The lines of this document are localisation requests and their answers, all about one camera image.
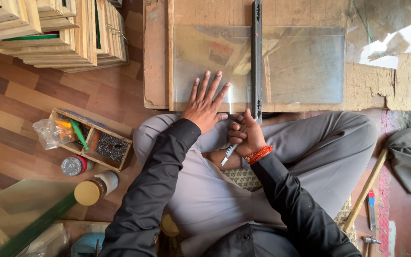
patterned fabric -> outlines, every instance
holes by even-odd
[[[227,177],[238,184],[241,188],[254,192],[263,186],[252,170],[235,169],[222,171]]]
[[[252,170],[246,170],[246,169],[234,169],[234,170],[227,170],[227,171],[222,171],[223,174],[225,174],[227,177],[229,177],[232,181],[234,181],[236,184],[238,184],[240,187],[242,187],[245,190],[248,190],[250,192],[254,192],[263,186],[261,185],[261,182],[259,179],[256,177],[255,173]],[[339,213],[337,213],[337,216],[334,218],[334,222],[339,226],[339,228],[342,230],[343,226],[345,225],[345,221],[348,218],[348,215],[350,215],[352,205],[351,205],[351,195],[348,197],[348,200],[345,202],[343,205],[342,209],[340,210]],[[351,227],[351,230],[349,233],[345,233],[347,237],[350,239],[351,243],[354,244],[357,248],[357,241],[356,241],[356,230],[353,226]]]

black sleeve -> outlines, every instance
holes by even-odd
[[[274,154],[269,153],[251,167],[300,252],[313,254],[311,256],[362,257],[333,219]]]
[[[200,135],[199,127],[187,119],[158,135],[140,175],[106,228],[100,257],[156,256],[154,236],[163,208],[174,194],[186,152]]]

green glass edge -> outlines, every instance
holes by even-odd
[[[94,0],[94,13],[96,16],[96,46],[97,49],[101,49],[101,35],[99,33],[98,6],[96,5],[96,0]]]
[[[15,237],[10,238],[9,241],[1,246],[0,257],[15,257],[76,203],[74,191],[72,191],[24,230],[20,231]]]
[[[47,35],[31,35],[18,38],[6,38],[3,41],[15,41],[15,40],[34,40],[34,39],[48,39],[48,38],[59,38],[60,34],[47,34]]]

glass sheet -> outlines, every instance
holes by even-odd
[[[411,53],[411,0],[351,0],[346,61],[396,69]]]
[[[263,27],[263,102],[341,103],[343,27]],[[221,70],[230,92],[221,111],[250,102],[249,26],[174,27],[174,109],[183,110],[196,77]]]
[[[22,180],[0,191],[0,247],[70,194],[76,185]]]

knee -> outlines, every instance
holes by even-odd
[[[347,127],[352,128],[353,134],[360,137],[364,145],[375,146],[378,131],[374,121],[369,116],[349,111],[339,113],[339,122],[345,124],[345,126],[348,124]]]
[[[144,121],[132,137],[134,153],[140,165],[144,165],[158,134],[176,120],[175,114],[161,114]]]

